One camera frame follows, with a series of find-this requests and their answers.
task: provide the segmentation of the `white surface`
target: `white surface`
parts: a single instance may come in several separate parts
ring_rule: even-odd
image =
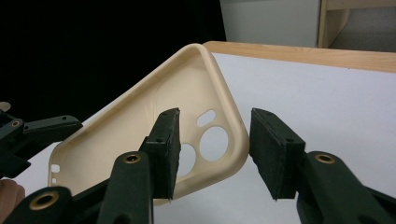
[[[396,197],[396,74],[214,55],[248,130],[252,107],[271,111],[305,151],[338,156],[364,185]],[[28,192],[46,186],[49,156],[18,176]],[[251,158],[236,175],[156,206],[154,216],[156,224],[300,223],[296,201],[273,201]]]
[[[220,0],[227,41],[315,47],[319,0]]]

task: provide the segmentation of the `human hand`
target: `human hand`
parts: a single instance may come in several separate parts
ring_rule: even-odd
[[[0,180],[0,224],[12,210],[24,199],[25,190],[11,179]]]

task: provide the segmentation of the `wooden furniture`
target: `wooden furniture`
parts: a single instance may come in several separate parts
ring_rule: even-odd
[[[396,7],[396,0],[321,0],[318,47],[330,46],[347,24],[350,9],[366,7]]]
[[[344,49],[315,49],[234,42],[205,42],[211,52],[297,63],[314,63],[396,73],[396,53]]]

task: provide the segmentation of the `white wall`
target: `white wall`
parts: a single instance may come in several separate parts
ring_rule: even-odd
[[[220,0],[227,41],[316,47],[320,0]]]

